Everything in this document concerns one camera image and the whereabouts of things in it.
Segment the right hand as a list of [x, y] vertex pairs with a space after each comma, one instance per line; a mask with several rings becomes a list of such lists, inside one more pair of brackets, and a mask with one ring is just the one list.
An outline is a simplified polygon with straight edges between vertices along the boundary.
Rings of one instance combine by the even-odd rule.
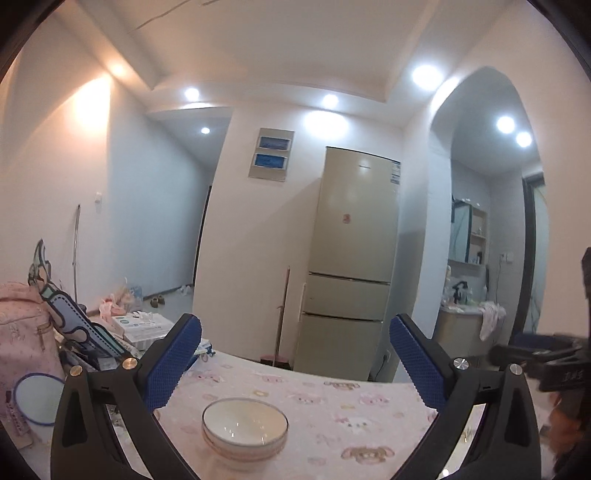
[[554, 454], [553, 479], [590, 478], [590, 425], [563, 412], [559, 405], [549, 415], [547, 444]]

